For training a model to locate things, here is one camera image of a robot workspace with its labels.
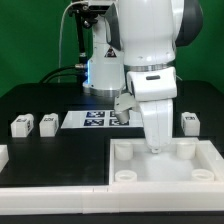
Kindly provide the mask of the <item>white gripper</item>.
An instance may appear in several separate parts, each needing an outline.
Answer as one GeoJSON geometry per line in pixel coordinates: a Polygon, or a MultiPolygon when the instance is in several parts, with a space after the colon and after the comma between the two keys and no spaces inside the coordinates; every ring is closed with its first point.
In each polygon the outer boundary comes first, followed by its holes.
{"type": "Polygon", "coordinates": [[[127,73],[128,90],[140,109],[145,139],[153,154],[172,139],[173,99],[177,96],[176,70],[127,73]]]}

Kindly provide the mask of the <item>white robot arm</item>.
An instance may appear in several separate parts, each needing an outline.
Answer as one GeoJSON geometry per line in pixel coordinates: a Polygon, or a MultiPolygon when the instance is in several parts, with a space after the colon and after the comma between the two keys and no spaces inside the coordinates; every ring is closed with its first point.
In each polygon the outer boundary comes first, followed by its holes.
{"type": "Polygon", "coordinates": [[[114,97],[121,123],[139,111],[149,149],[161,151],[172,139],[176,49],[202,29],[199,0],[87,0],[83,11],[93,28],[84,91],[114,97]]]}

